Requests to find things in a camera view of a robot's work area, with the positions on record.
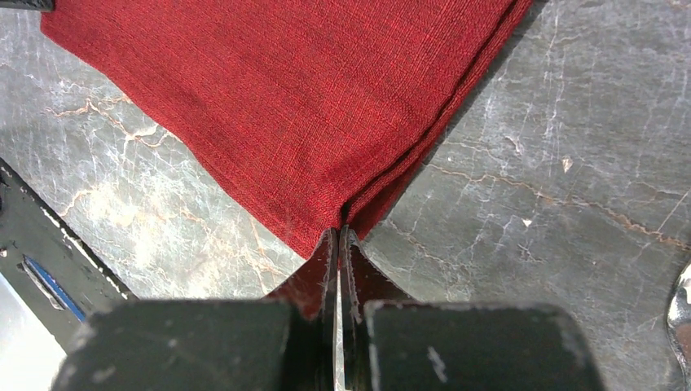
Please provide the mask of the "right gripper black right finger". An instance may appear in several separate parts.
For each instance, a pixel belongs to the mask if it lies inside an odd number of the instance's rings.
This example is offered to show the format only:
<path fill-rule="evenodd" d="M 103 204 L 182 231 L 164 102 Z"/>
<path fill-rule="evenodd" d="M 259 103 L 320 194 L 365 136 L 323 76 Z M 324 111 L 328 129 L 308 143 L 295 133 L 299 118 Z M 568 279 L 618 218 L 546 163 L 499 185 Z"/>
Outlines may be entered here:
<path fill-rule="evenodd" d="M 348 390 L 602 390 L 588 343 L 561 307 L 422 302 L 339 235 Z"/>

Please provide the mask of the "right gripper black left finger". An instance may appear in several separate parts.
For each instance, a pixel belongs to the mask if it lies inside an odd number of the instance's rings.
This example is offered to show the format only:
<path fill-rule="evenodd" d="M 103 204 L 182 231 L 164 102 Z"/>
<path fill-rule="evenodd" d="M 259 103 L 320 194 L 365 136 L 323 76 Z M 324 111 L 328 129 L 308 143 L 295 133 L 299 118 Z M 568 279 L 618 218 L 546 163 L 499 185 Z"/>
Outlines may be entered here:
<path fill-rule="evenodd" d="M 260 299 L 138 300 L 90 316 L 54 390 L 331 390 L 338 234 Z"/>

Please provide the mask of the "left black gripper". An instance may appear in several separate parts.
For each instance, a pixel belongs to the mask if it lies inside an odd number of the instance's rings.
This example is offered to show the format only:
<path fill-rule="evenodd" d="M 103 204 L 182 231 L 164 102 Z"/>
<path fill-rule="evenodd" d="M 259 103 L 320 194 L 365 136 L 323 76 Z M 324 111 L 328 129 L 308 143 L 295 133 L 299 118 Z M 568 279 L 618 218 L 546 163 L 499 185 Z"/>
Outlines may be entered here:
<path fill-rule="evenodd" d="M 54 0 L 0 0 L 1 8 L 25 11 L 52 12 L 55 9 Z"/>

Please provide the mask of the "dark red cloth napkin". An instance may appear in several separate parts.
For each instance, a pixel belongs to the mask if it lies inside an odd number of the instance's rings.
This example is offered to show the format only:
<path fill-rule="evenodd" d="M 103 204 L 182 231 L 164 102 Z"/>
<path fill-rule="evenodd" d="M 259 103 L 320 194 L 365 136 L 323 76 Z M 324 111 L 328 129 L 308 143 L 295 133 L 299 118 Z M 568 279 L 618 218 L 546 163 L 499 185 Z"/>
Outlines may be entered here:
<path fill-rule="evenodd" d="M 102 72 L 302 257 L 366 235 L 528 1 L 58 1 L 41 31 Z"/>

